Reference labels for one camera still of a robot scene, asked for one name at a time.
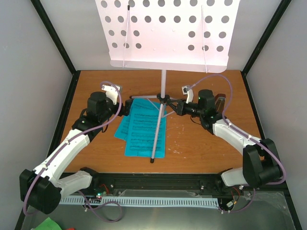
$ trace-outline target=white bracket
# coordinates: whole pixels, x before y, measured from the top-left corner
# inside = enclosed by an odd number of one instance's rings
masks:
[[[61,188],[61,197],[65,198],[70,194],[75,193],[80,189],[87,188],[91,185],[92,176],[85,171],[78,171],[77,173],[58,180],[55,187]]]
[[[115,85],[115,86],[117,87],[118,91],[121,92],[122,86],[120,85]],[[113,86],[102,85],[101,89],[106,91],[106,96],[113,101],[113,104],[117,103],[118,93]]]
[[[187,91],[187,88],[189,88],[189,87],[190,87],[189,85],[185,85],[185,86],[181,87],[183,95],[187,95],[187,101],[186,101],[187,104],[189,102],[192,102],[193,101],[193,97],[194,97],[194,93],[193,93],[192,89]]]

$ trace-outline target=black frame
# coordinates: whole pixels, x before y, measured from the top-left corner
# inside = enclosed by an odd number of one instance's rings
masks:
[[[72,80],[69,86],[69,90],[66,95],[66,99],[63,104],[63,108],[59,117],[59,121],[50,145],[50,149],[48,151],[48,155],[50,155],[55,148],[60,144],[62,134],[64,131],[64,127],[66,124],[67,116],[70,110],[70,106],[72,103],[72,99],[74,96],[74,92],[78,83],[78,79],[81,71],[76,71],[73,63],[71,62],[59,36],[57,35],[46,11],[44,10],[43,5],[40,0],[31,0],[34,8],[36,9],[38,15],[40,16],[43,24],[45,25],[47,31],[49,32],[52,40],[54,41],[57,49],[59,50],[62,58],[64,59],[67,67],[69,68],[72,74]],[[250,58],[248,59],[244,69],[241,71],[242,79],[248,93],[248,98],[256,119],[256,123],[260,132],[260,137],[265,139],[261,123],[258,117],[257,109],[254,104],[250,88],[247,81],[247,75],[253,64],[255,63],[257,57],[259,56],[261,50],[265,46],[268,41],[270,35],[274,31],[276,25],[281,19],[282,15],[286,11],[289,6],[291,0],[281,0],[278,8],[276,9],[273,17],[271,18],[267,28],[265,29],[263,35],[261,36],[259,42],[257,43],[254,51],[252,52]],[[65,177],[70,173],[64,173],[62,176]],[[111,191],[120,191],[125,189],[155,189],[155,190],[187,190],[193,191],[202,195],[211,195],[216,198],[230,198],[230,194],[220,195],[216,191],[212,191],[209,189],[210,186],[207,186],[210,183],[214,182],[214,178],[216,174],[121,174],[121,173],[100,173],[100,180],[104,181],[105,184],[110,188],[111,184],[113,188]],[[298,216],[296,214],[296,210],[294,208],[288,187],[286,183],[280,185],[265,185],[260,188],[260,191],[281,191],[284,193],[286,201],[288,203],[288,207],[290,209],[290,213],[292,219],[294,221],[294,225],[296,229],[302,229]],[[91,194],[93,191],[86,191],[87,194]],[[17,221],[15,230],[20,230],[22,227],[22,223],[24,221],[24,214],[21,211],[19,219]]]

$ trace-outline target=music stand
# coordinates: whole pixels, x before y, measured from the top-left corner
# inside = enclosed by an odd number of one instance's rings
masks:
[[[114,67],[220,73],[240,0],[95,0]],[[134,98],[157,98],[135,96]],[[164,104],[160,101],[151,163]]]

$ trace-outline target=sheet music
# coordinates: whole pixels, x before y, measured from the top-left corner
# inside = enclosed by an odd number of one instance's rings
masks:
[[[125,156],[151,157],[159,111],[134,108],[130,118]],[[161,119],[156,158],[165,156],[166,118]]]
[[[154,102],[154,104],[159,108],[159,103]],[[130,118],[131,118],[131,113],[132,110],[136,109],[148,109],[148,110],[157,110],[151,103],[150,101],[146,99],[141,99],[141,98],[136,98],[133,100],[131,109],[130,109],[130,114],[129,116],[124,116],[123,119],[121,120],[121,123],[117,129],[117,131],[114,134],[114,137],[126,140],[127,135],[128,135],[128,129],[129,129],[129,123],[130,123]]]
[[[125,156],[151,157],[159,111],[146,99],[134,99],[129,116],[123,117],[114,137],[127,142]],[[157,158],[165,156],[166,118],[161,119]]]

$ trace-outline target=black edge trim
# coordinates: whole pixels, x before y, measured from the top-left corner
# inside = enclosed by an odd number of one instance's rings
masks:
[[[18,218],[16,226],[15,226],[15,230],[21,230],[21,228],[23,227],[24,218],[25,218],[24,212],[23,212],[23,210],[21,210],[21,213],[19,215],[19,218]]]
[[[269,37],[271,36],[273,30],[275,29],[276,25],[278,24],[279,20],[281,19],[283,13],[286,11],[287,7],[289,6],[291,0],[282,0],[277,7],[274,15],[272,16],[267,28],[263,32],[260,40],[258,41],[254,51],[252,52],[251,56],[249,57],[243,72],[243,77],[246,77],[248,72],[250,71],[251,67],[255,63],[258,55],[260,54],[261,50],[265,46],[266,42],[268,41]]]
[[[59,146],[81,71],[73,74],[47,157]]]
[[[285,198],[286,198],[286,202],[287,202],[287,205],[288,205],[288,208],[289,208],[295,229],[296,230],[302,230],[303,228],[301,226],[301,223],[299,222],[299,219],[298,219],[298,216],[297,216],[297,213],[296,213],[296,210],[295,210],[295,206],[293,204],[291,196],[285,195]]]
[[[36,9],[40,19],[42,20],[43,24],[45,25],[48,33],[50,34],[54,44],[56,45],[56,47],[58,48],[62,58],[64,59],[69,71],[71,72],[71,74],[75,74],[76,73],[76,69],[73,66],[73,63],[71,62],[71,59],[69,58],[56,30],[54,29],[42,3],[40,2],[40,0],[31,0],[34,8]]]
[[[260,122],[260,119],[259,119],[259,116],[258,116],[258,113],[257,113],[257,109],[256,109],[253,97],[252,97],[251,92],[250,92],[248,80],[243,76],[243,72],[241,72],[241,75],[242,75],[242,78],[243,78],[243,82],[244,82],[244,85],[245,85],[246,92],[248,93],[248,98],[249,98],[249,102],[250,102],[250,105],[251,105],[251,109],[253,110],[253,113],[254,113],[254,116],[255,116],[255,119],[256,119],[256,123],[257,123],[257,127],[258,127],[258,130],[259,130],[259,133],[260,133],[260,137],[261,137],[261,139],[265,139],[264,132],[263,132],[263,129],[262,129],[262,126],[261,126],[261,122]]]

